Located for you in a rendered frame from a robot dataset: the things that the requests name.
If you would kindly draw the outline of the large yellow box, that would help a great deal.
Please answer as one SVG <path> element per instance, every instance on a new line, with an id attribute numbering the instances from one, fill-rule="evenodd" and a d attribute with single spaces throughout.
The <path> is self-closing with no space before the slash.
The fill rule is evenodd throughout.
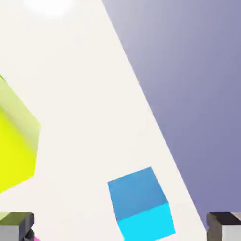
<path id="1" fill-rule="evenodd" d="M 40 128 L 0 75 L 0 193 L 34 176 Z"/>

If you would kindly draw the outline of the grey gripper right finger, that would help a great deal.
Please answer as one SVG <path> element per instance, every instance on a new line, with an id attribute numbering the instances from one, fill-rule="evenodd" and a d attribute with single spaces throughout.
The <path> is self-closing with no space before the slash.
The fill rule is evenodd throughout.
<path id="1" fill-rule="evenodd" d="M 241 241 L 241 212 L 209 212 L 207 241 Z"/>

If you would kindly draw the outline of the small cyan cube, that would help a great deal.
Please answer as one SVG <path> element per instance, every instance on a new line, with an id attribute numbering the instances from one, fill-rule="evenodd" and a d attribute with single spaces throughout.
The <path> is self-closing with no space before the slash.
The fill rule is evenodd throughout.
<path id="1" fill-rule="evenodd" d="M 124 241 L 156 241 L 175 234 L 168 200 L 151 167 L 108 182 Z"/>

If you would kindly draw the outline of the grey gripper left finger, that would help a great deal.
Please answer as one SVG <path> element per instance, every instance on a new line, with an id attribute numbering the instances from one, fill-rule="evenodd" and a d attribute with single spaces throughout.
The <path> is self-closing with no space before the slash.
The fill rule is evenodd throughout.
<path id="1" fill-rule="evenodd" d="M 32 212 L 0 212 L 0 241 L 34 241 Z"/>

